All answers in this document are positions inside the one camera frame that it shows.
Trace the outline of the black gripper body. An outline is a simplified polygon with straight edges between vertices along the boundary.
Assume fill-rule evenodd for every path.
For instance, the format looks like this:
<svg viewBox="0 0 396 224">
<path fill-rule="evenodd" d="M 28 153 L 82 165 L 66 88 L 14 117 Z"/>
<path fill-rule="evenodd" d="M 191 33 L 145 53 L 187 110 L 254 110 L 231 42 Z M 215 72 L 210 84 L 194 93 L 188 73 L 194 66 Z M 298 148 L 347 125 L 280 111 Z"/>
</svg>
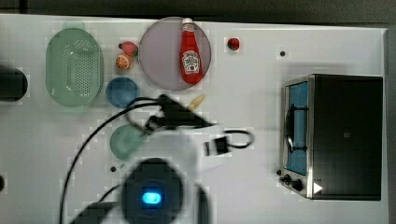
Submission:
<svg viewBox="0 0 396 224">
<path fill-rule="evenodd" d="M 148 119 L 145 129 L 149 132 L 155 132 L 159 128 L 175 130 L 180 127 L 201 129 L 213 126 L 213 123 L 195 114 L 165 94 L 161 94 L 154 102 L 163 112 L 163 116 L 151 116 Z"/>
</svg>

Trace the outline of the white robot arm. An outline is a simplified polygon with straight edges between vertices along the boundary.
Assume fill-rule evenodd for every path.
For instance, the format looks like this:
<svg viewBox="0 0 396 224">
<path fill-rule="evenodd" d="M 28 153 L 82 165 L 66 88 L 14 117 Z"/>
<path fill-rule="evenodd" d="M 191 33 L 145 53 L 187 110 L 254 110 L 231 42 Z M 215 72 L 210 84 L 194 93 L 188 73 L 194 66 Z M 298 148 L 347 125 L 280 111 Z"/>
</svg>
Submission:
<svg viewBox="0 0 396 224">
<path fill-rule="evenodd" d="M 145 142 L 127 163 L 113 202 L 91 203 L 68 224 L 215 224 L 201 173 L 222 164 L 235 149 L 254 142 L 245 130 L 225 130 L 171 97 L 138 97 L 122 111 L 158 106 L 143 129 Z"/>
</svg>

